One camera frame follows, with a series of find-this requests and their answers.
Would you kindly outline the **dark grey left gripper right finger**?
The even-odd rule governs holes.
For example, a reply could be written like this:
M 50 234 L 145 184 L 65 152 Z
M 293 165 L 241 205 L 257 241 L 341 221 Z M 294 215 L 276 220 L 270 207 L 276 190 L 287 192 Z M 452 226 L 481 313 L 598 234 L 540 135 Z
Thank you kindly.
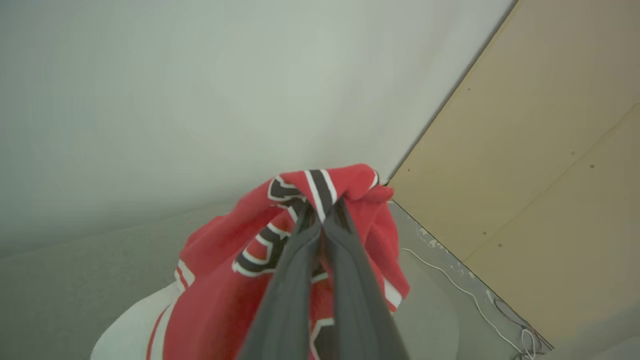
M 322 227 L 334 282 L 334 358 L 408 360 L 344 199 L 329 210 Z

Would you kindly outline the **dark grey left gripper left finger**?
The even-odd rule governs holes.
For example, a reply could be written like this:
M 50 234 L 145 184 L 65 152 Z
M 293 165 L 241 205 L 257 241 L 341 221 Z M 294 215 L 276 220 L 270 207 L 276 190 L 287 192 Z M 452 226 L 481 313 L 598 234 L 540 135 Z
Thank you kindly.
M 310 358 L 310 291 L 321 234 L 318 215 L 307 203 L 238 351 L 239 360 Z

